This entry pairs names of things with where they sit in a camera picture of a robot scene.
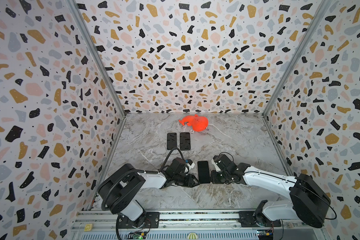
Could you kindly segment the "black phone case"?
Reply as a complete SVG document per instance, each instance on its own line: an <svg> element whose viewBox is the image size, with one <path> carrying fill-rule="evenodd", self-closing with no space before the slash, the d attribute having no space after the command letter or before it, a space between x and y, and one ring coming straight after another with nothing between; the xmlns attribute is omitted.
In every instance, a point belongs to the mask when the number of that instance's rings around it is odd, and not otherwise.
<svg viewBox="0 0 360 240"><path fill-rule="evenodd" d="M180 150L191 150L191 135L189 132L180 133Z"/></svg>

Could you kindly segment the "black smartphone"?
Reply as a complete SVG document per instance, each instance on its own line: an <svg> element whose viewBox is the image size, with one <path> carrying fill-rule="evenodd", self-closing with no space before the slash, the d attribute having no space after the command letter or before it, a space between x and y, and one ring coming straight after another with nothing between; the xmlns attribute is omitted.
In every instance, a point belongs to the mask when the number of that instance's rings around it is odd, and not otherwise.
<svg viewBox="0 0 360 240"><path fill-rule="evenodd" d="M210 169L208 161L199 161L198 165L198 177L200 184L209 184L210 180Z"/></svg>
<svg viewBox="0 0 360 240"><path fill-rule="evenodd" d="M177 148L177 133L167 134L167 150Z"/></svg>

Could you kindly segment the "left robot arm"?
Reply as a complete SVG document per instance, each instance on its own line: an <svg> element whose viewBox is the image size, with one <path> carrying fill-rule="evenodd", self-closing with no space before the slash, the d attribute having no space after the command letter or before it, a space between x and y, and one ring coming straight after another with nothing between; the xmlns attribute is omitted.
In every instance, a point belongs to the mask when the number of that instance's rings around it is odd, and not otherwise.
<svg viewBox="0 0 360 240"><path fill-rule="evenodd" d="M173 159L170 165L164 165L158 171L138 170L131 164L125 164L100 184L101 209L127 217L139 225L145 219L146 211L135 200L137 193L141 189L193 188L200 185L197 177L189 171L186 161L181 158Z"/></svg>

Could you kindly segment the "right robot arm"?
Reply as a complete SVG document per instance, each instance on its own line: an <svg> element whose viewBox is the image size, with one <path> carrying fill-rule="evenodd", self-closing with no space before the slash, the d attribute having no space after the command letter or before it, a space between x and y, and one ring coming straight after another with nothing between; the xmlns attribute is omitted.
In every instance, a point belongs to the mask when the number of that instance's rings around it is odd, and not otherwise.
<svg viewBox="0 0 360 240"><path fill-rule="evenodd" d="M277 221L300 220L313 228L324 226L331 200L310 176L284 176L245 163L236 165L225 153L214 156L213 165L213 184L255 186L284 197L276 202L261 201L250 217L243 218L243 224L267 227Z"/></svg>

